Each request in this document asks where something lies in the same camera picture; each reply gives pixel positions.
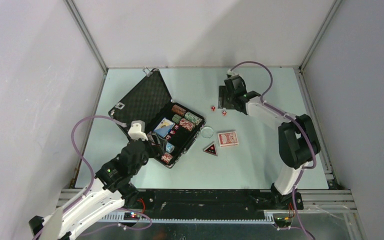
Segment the red playing card deck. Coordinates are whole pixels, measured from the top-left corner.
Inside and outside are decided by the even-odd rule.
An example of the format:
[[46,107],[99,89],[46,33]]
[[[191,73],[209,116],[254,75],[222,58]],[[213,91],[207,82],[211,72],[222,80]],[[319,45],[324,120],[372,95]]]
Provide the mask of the red playing card deck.
[[217,140],[220,147],[237,146],[239,144],[236,131],[218,132]]

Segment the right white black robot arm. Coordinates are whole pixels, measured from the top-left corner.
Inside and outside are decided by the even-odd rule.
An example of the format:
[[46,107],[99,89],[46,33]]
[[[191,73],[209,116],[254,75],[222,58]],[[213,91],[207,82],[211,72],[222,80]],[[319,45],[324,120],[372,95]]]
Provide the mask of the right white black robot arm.
[[256,91],[247,91],[244,79],[229,73],[219,86],[219,107],[236,110],[258,118],[277,132],[278,152],[283,162],[280,174],[272,184],[271,204],[284,209],[291,202],[290,194],[298,186],[305,169],[317,165],[321,146],[311,117],[295,115],[268,103]]

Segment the red white chip stack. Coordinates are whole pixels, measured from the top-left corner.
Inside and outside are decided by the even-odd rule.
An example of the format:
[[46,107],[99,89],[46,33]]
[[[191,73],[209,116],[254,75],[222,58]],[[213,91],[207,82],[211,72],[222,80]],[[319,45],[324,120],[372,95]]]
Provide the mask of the red white chip stack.
[[181,127],[183,127],[184,129],[188,130],[188,131],[192,131],[194,128],[195,128],[195,124],[185,118],[182,118],[180,121],[179,121],[179,125]]

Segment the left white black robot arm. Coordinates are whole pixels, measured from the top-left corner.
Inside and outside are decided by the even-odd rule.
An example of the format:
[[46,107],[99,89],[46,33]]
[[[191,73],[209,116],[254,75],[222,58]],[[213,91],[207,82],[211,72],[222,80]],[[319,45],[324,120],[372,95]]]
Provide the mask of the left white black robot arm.
[[75,240],[109,213],[133,208],[138,190],[131,183],[149,159],[161,158],[168,141],[156,133],[132,139],[99,169],[90,186],[82,189],[52,214],[34,216],[29,227],[35,240]]

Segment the black aluminium poker case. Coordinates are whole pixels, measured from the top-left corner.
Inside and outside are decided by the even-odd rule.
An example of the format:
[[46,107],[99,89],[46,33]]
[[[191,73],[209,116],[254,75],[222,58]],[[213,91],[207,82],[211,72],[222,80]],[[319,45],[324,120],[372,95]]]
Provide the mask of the black aluminium poker case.
[[156,158],[165,167],[171,169],[195,142],[200,130],[206,123],[206,119],[196,111],[173,100],[159,69],[153,68],[150,70],[139,83],[108,111],[108,115],[112,119],[127,124],[127,126],[121,128],[125,135],[128,134],[131,122],[137,120],[145,123],[144,132],[151,135],[163,118],[172,121],[172,117],[175,115],[172,112],[173,105],[183,107],[187,112],[200,117],[202,122],[195,125],[192,131],[188,131],[175,123],[175,125],[179,125],[179,129],[171,139],[167,140],[168,143],[175,146],[174,151],[170,153],[173,159],[169,164],[166,164],[161,160],[161,157]]

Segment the light blue chip stack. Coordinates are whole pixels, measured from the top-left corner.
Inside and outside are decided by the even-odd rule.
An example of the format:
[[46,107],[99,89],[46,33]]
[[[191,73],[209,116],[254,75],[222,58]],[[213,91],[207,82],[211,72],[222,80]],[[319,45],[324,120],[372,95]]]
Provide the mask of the light blue chip stack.
[[168,142],[168,143],[166,144],[165,151],[166,151],[167,153],[171,154],[171,153],[174,151],[174,149],[175,149],[175,146],[172,145],[171,143]]

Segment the green white chip stack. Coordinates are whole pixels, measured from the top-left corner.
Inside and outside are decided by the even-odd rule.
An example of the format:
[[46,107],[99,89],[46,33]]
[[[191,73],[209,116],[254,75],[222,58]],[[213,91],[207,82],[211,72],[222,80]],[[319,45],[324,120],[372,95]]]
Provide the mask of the green white chip stack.
[[195,124],[196,126],[198,126],[202,122],[202,119],[200,117],[196,116],[195,114],[189,111],[185,113],[184,118],[189,122]]

